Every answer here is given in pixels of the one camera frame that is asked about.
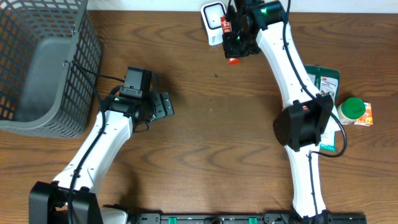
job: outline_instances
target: green bottle cap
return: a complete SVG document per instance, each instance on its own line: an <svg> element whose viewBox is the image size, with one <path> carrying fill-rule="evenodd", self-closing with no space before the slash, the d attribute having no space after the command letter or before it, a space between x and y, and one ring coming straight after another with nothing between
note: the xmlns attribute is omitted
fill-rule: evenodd
<svg viewBox="0 0 398 224"><path fill-rule="evenodd" d="M365 114L365 104L357 97L346 100L341 106L341 112L349 119L358 119Z"/></svg>

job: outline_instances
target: plastic bottle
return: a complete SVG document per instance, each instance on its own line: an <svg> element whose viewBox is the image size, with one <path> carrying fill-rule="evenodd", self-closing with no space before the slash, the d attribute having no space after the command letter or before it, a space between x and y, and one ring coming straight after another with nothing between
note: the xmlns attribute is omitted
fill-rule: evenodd
<svg viewBox="0 0 398 224"><path fill-rule="evenodd" d="M352 97L340 104L337 108L340 122L343 125L351 124L365 114L365 104L357 97Z"/></svg>

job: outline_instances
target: white label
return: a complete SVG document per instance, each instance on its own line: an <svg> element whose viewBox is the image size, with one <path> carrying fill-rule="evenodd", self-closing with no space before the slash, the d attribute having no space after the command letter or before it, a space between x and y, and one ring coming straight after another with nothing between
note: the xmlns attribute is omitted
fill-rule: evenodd
<svg viewBox="0 0 398 224"><path fill-rule="evenodd" d="M327 145L327 146L334 146L335 145L335 133L321 134L320 144Z"/></svg>
<svg viewBox="0 0 398 224"><path fill-rule="evenodd" d="M321 77L320 91L321 95L331 95L333 101L336 98L338 80L335 78Z"/></svg>
<svg viewBox="0 0 398 224"><path fill-rule="evenodd" d="M353 121L347 120L347 119L340 119L340 123L342 125L347 125L347 124L351 124Z"/></svg>

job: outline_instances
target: green package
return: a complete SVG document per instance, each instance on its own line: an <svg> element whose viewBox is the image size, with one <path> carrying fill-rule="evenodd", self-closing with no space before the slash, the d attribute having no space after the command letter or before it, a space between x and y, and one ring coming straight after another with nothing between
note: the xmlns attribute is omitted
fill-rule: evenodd
<svg viewBox="0 0 398 224"><path fill-rule="evenodd" d="M340 71L329 68L324 68L319 65L306 65L305 70L308 73L311 81L320 90L321 95L331 95L336 101L338 94L338 87L340 84ZM333 108L333 113L337 116L336 108ZM325 131L321 135L320 149L328 151L336 151L336 131L338 126L331 117L329 123L332 127L331 131Z"/></svg>

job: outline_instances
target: gray plastic basket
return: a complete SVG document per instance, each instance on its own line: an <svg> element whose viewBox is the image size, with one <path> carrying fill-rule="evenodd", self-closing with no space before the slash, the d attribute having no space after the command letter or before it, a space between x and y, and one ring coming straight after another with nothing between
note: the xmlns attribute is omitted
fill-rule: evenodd
<svg viewBox="0 0 398 224"><path fill-rule="evenodd" d="M0 0L0 129L72 138L86 126L100 43L87 0ZM96 77L88 74L94 83Z"/></svg>

